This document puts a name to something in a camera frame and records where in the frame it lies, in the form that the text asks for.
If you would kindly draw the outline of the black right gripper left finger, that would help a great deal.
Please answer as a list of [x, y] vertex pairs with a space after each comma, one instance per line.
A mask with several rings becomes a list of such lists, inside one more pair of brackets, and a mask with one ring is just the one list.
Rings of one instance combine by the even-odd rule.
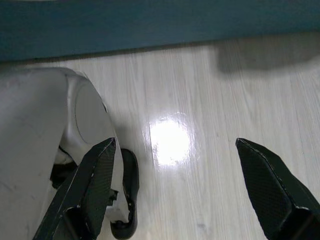
[[116, 153], [111, 137], [94, 145], [51, 201], [33, 240], [96, 240], [110, 198]]

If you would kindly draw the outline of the black robot right foot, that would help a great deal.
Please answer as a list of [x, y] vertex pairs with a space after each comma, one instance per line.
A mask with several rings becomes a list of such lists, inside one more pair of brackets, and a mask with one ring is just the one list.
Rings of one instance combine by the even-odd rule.
[[110, 228], [113, 236], [117, 240], [130, 239], [137, 229], [138, 214], [137, 214], [137, 196], [140, 188], [139, 183], [139, 165], [135, 154], [126, 148], [121, 149], [123, 157], [123, 188], [128, 203], [128, 223], [117, 221], [110, 223]]

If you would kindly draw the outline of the teal bed base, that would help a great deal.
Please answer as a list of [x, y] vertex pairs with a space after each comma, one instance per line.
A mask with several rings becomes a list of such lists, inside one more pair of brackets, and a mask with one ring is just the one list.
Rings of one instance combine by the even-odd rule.
[[320, 0], [0, 0], [0, 62], [320, 31]]

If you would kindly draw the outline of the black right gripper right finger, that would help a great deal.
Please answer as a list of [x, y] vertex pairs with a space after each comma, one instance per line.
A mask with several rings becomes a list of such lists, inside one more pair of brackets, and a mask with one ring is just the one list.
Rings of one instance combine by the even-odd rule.
[[266, 147], [235, 142], [251, 205], [267, 240], [320, 240], [320, 203]]

